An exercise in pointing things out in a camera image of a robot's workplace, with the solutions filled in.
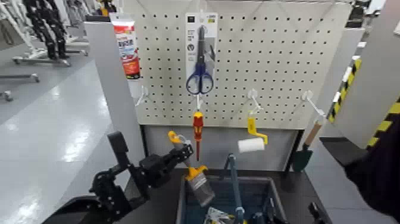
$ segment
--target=metal hook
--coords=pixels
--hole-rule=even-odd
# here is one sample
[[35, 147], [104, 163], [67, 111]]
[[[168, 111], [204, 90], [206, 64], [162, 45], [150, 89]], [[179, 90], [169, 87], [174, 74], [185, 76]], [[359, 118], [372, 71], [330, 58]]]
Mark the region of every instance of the metal hook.
[[263, 108], [260, 106], [260, 104], [255, 99], [257, 97], [257, 95], [258, 95], [258, 92], [255, 89], [252, 89], [247, 93], [247, 97], [249, 99], [252, 99], [254, 101], [254, 104], [255, 104], [254, 109], [250, 111], [250, 115], [257, 114], [260, 110], [263, 110]]
[[200, 99], [200, 94], [197, 94], [196, 95], [196, 106], [197, 106], [198, 111], [201, 109], [201, 104], [203, 104], [203, 100]]
[[149, 89], [142, 85], [142, 94], [140, 95], [139, 99], [137, 100], [135, 107], [140, 105], [145, 97], [149, 95]]
[[319, 109], [314, 102], [311, 100], [311, 98], [313, 97], [313, 92], [311, 92], [311, 90], [305, 91], [303, 93], [303, 95], [301, 96], [301, 100], [303, 101], [307, 101], [309, 102], [309, 104], [311, 104], [311, 106], [313, 107], [313, 109], [319, 114], [319, 117], [321, 118], [325, 118], [326, 114], [323, 110]]

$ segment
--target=gray partition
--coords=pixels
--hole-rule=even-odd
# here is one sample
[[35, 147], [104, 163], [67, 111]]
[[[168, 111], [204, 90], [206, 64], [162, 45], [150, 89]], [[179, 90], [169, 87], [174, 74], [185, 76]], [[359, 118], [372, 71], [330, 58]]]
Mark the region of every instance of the gray partition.
[[336, 116], [335, 126], [360, 148], [367, 146], [400, 94], [400, 36], [393, 34], [399, 12], [400, 1], [387, 1], [374, 20], [361, 69]]

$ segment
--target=screwdriver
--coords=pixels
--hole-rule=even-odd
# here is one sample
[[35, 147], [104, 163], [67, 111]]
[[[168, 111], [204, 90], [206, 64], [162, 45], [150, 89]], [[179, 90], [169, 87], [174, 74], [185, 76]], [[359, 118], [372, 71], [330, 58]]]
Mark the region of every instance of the screwdriver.
[[193, 115], [193, 127], [195, 130], [196, 159], [199, 161], [201, 132], [203, 128], [203, 114], [200, 111], [195, 112], [195, 115]]

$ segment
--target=warning tape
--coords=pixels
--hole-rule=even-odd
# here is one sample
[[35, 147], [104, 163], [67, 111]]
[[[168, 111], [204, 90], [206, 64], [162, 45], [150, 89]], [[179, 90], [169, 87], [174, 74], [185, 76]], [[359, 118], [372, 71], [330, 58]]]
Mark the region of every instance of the warning tape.
[[342, 84], [340, 85], [339, 91], [336, 93], [336, 97], [333, 99], [333, 104], [327, 116], [330, 123], [335, 121], [335, 117], [338, 114], [344, 99], [346, 98], [347, 92], [349, 91], [350, 86], [353, 84], [355, 75], [360, 70], [360, 66], [361, 59], [357, 59], [354, 61], [353, 67], [349, 67], [349, 69], [347, 69], [343, 77]]
[[382, 136], [390, 131], [390, 127], [395, 119], [398, 119], [398, 116], [400, 115], [400, 98], [395, 102], [390, 110], [387, 112], [387, 116], [382, 121], [382, 123], [378, 126], [374, 136], [370, 139], [367, 145], [367, 149], [369, 147], [374, 147], [375, 144], [379, 141]]

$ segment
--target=white pegboard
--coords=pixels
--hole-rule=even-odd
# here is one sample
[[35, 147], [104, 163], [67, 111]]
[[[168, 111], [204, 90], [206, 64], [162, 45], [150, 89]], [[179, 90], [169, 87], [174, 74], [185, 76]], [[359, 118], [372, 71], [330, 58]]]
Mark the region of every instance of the white pegboard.
[[[127, 1], [136, 21], [141, 72], [149, 97], [143, 125], [192, 125], [195, 98], [185, 88], [185, 14], [197, 0]], [[207, 1], [218, 13], [214, 89], [203, 96], [205, 126], [247, 127], [258, 91], [257, 127], [306, 128], [313, 109], [301, 95], [321, 91], [351, 6], [343, 2]]]

